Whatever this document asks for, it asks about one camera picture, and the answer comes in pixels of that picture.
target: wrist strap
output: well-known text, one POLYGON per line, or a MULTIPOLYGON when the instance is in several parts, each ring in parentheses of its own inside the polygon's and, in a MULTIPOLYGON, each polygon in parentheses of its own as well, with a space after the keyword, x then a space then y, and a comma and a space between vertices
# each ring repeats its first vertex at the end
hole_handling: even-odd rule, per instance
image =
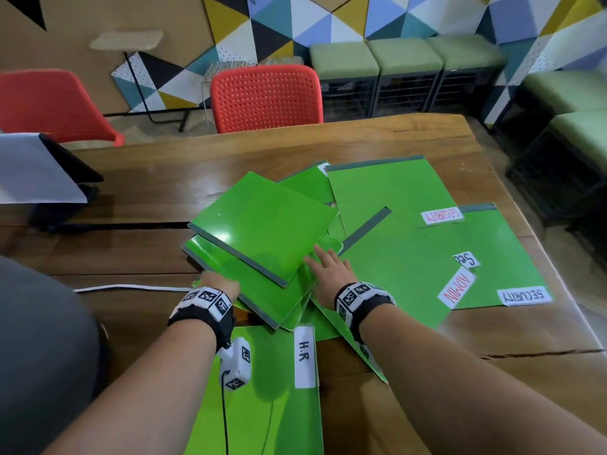
POLYGON ((363 344, 360 337, 360 323, 377 306, 390 303, 396 305, 389 292, 368 282, 347 284, 335 297, 335 310, 349 327, 355 341, 363 344))
POLYGON ((234 307, 221 290, 201 287, 190 290, 169 318, 168 326, 184 319, 199 319, 208 324, 217 337, 217 351, 230 343, 236 325, 234 307))

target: finger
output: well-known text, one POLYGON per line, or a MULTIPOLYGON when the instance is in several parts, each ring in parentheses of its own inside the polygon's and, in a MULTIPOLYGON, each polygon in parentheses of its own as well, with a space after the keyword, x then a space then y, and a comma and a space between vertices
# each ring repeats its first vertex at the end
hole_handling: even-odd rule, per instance
POLYGON ((332 249, 329 249, 329 257, 331 257, 335 263, 341 263, 338 255, 332 249))
POLYGON ((310 269, 312 270, 312 273, 314 273, 314 275, 316 276, 316 279, 318 279, 321 275, 322 272, 322 265, 320 263, 318 263, 316 260, 314 260, 313 258, 305 255, 303 257, 303 262, 310 267, 310 269))
POLYGON ((334 261, 331 256, 327 252, 325 252, 323 248, 318 244, 315 244, 314 246, 314 253, 316 254, 316 257, 318 257, 318 259, 321 261, 323 267, 329 268, 333 265, 334 261))

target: white cable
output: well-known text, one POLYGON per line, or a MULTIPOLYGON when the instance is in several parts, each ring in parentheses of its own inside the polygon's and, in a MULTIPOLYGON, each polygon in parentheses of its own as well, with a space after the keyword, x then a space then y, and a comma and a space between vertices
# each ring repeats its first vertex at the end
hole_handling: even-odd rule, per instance
POLYGON ((189 292, 192 290, 192 288, 165 288, 163 286, 140 286, 138 284, 108 284, 107 286, 95 286, 94 288, 74 289, 74 292, 93 292, 95 290, 105 289, 160 290, 163 292, 189 292))

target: orange plastic chair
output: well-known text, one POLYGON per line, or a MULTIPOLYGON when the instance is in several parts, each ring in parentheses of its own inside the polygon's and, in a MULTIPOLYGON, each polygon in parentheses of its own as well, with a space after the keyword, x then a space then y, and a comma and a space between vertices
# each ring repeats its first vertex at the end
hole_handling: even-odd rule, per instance
POLYGON ((305 65, 260 65, 211 81, 217 133, 322 123, 321 83, 305 65))
POLYGON ((55 142, 112 141, 124 145, 89 98, 80 80, 67 70, 22 70, 0 75, 0 129, 42 132, 55 142))

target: floor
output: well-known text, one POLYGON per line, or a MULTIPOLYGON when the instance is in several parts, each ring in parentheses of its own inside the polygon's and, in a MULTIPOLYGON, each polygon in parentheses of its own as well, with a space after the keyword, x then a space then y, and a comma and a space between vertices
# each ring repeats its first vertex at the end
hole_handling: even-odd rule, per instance
MULTIPOLYGON (((203 110, 192 112, 183 133, 178 132, 178 123, 154 124, 148 120, 147 116, 110 118, 110 123, 114 129, 125 135, 126 144, 131 145, 215 134, 216 130, 212 121, 212 112, 209 111, 208 116, 209 121, 207 122, 203 110)), ((180 118, 180 115, 154 115, 154 119, 157 121, 177 118, 180 118)), ((502 182, 504 182, 506 188, 510 191, 510 194, 527 218, 527 221, 542 241, 552 263, 557 268, 559 275, 563 278, 573 298, 577 301, 582 313, 586 316, 588 323, 601 344, 607 346, 606 272, 592 260, 578 241, 565 231, 564 226, 551 227, 549 229, 542 226, 537 215, 504 175, 509 163, 508 157, 502 152, 481 123, 473 118, 469 118, 468 123, 474 132, 476 140, 482 146, 485 155, 493 164, 502 182)), ((105 142, 66 144, 72 150, 98 148, 108 145, 110 144, 105 142)))

